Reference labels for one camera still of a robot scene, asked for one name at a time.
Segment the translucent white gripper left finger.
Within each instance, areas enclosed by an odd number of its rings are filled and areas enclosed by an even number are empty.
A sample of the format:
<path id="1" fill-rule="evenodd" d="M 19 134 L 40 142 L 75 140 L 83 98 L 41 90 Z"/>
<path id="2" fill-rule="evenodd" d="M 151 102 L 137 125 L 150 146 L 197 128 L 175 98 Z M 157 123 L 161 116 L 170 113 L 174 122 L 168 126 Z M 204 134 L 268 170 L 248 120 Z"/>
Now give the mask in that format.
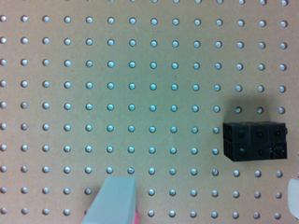
<path id="1" fill-rule="evenodd" d="M 81 224 L 135 224 L 134 176 L 109 176 Z"/>

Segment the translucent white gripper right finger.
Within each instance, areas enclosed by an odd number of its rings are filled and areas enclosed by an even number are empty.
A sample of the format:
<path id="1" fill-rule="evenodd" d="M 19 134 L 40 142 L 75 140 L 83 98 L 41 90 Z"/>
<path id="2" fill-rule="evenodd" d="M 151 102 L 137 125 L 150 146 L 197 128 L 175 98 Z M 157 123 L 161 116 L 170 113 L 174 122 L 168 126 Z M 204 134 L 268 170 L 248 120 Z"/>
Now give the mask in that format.
<path id="1" fill-rule="evenodd" d="M 299 217 L 299 180 L 291 179 L 288 184 L 288 206 L 294 217 Z"/>

